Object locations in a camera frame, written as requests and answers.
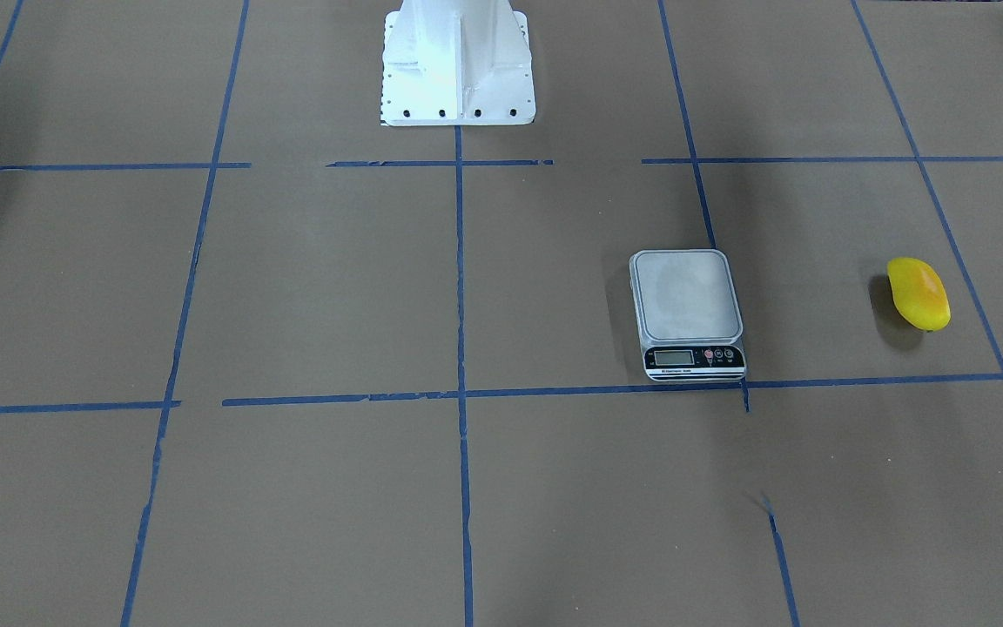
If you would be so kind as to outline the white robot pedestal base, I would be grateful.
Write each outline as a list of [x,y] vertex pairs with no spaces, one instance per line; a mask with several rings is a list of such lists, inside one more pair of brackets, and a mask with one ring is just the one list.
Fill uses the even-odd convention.
[[382,125],[536,118],[528,20],[509,1],[403,1],[385,15],[381,59]]

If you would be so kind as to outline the yellow mango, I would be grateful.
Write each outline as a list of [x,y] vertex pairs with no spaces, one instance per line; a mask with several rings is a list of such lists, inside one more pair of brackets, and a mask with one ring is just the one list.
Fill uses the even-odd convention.
[[887,262],[886,274],[892,302],[909,325],[928,333],[950,325],[950,299],[934,267],[917,258],[896,257]]

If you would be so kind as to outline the silver digital kitchen scale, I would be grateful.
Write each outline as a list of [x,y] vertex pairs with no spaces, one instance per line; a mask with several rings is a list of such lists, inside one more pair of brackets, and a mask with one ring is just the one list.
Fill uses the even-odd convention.
[[629,281],[650,380],[744,380],[744,324],[724,253],[642,250],[629,259]]

